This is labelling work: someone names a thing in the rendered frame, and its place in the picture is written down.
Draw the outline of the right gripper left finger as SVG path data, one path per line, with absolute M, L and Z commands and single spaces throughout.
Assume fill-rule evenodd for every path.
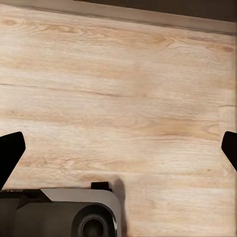
M 0 190 L 2 190 L 25 149 L 25 140 L 21 131 L 0 137 Z

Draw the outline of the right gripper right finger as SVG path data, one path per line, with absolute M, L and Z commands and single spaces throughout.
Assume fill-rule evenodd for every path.
M 237 133 L 226 131 L 221 149 L 237 171 Z

